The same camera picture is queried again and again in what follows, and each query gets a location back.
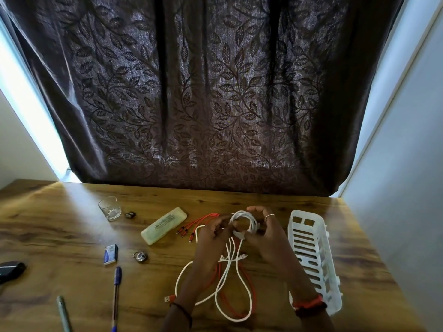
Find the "coiled white cable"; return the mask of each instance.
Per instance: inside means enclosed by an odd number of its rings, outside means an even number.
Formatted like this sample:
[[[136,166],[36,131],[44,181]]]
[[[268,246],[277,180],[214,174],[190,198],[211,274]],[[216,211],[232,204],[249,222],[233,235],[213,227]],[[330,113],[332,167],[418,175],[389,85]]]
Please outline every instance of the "coiled white cable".
[[[245,217],[247,219],[249,219],[250,224],[249,224],[249,229],[248,231],[251,233],[255,233],[257,232],[258,229],[258,223],[255,220],[254,216],[246,211],[238,211],[233,213],[229,223],[232,223],[234,220],[240,218],[240,217]],[[197,237],[197,229],[199,229],[200,227],[203,227],[205,225],[200,225],[195,229],[195,241],[196,243],[198,243],[198,237]],[[241,322],[241,321],[245,321],[247,320],[247,318],[249,318],[251,316],[252,313],[252,296],[251,296],[251,291],[249,290],[249,288],[247,287],[245,281],[243,280],[243,278],[241,277],[241,274],[238,270],[238,261],[242,260],[244,258],[247,257],[246,254],[242,254],[242,255],[238,255],[240,253],[240,248],[241,248],[241,244],[243,243],[243,240],[245,239],[245,236],[243,235],[243,233],[234,231],[233,234],[240,239],[240,244],[238,245],[238,249],[235,252],[235,242],[233,238],[230,238],[228,244],[226,244],[226,250],[228,252],[227,257],[225,258],[224,256],[221,256],[219,259],[219,262],[227,262],[226,268],[222,274],[222,276],[220,277],[219,283],[217,284],[217,287],[215,288],[215,291],[209,295],[208,297],[206,297],[205,299],[202,299],[201,301],[197,302],[195,305],[199,305],[202,304],[203,302],[207,301],[208,299],[210,299],[211,297],[215,296],[215,305],[217,306],[217,308],[219,309],[220,313],[227,319],[229,319],[230,321],[234,321],[234,322]],[[236,267],[236,271],[237,271],[237,275],[241,280],[241,283],[243,283],[243,285],[246,288],[246,291],[248,292],[248,296],[249,296],[249,312],[248,314],[244,317],[244,318],[240,318],[240,319],[234,319],[229,317],[228,315],[226,315],[220,308],[219,306],[219,302],[217,299],[217,293],[222,289],[222,287],[224,286],[224,282],[226,281],[227,277],[228,277],[228,273],[229,273],[229,269],[231,267],[232,262],[235,261],[235,267]],[[175,296],[178,295],[178,286],[179,286],[179,280],[180,277],[182,276],[183,272],[185,271],[185,269],[192,263],[188,262],[185,267],[182,269],[182,271],[179,274],[179,277],[177,278],[177,282],[175,283]]]

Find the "white plastic basket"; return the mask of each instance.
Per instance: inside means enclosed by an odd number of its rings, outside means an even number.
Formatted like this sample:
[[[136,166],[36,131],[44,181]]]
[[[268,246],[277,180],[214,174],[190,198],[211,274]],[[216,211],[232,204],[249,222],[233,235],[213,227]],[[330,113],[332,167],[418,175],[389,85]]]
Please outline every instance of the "white plastic basket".
[[[287,238],[315,289],[328,305],[328,315],[332,316],[340,311],[340,279],[335,274],[329,233],[323,218],[315,213],[292,211],[287,226]]]

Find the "dark curtain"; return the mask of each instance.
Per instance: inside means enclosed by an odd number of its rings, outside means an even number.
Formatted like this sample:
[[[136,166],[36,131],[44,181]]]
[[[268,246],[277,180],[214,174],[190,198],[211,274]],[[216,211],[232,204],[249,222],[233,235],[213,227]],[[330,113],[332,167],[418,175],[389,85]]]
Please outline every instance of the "dark curtain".
[[[402,0],[1,0],[83,182],[328,196]]]

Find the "blue pen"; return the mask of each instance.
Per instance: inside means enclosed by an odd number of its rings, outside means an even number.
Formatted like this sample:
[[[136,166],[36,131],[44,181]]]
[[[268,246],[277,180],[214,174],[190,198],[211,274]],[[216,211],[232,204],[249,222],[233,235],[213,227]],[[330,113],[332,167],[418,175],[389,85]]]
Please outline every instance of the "blue pen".
[[[114,307],[112,309],[112,329],[111,332],[117,332],[117,306],[118,306],[118,286],[121,283],[121,268],[115,268],[114,274]]]

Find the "glass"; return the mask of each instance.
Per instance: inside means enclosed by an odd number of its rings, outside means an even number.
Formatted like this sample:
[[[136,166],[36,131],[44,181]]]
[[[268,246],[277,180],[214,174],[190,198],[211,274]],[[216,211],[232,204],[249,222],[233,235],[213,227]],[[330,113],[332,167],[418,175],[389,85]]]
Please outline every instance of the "glass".
[[[121,215],[121,207],[117,203],[117,197],[109,196],[103,198],[98,203],[98,207],[100,207],[108,221],[114,221]]]

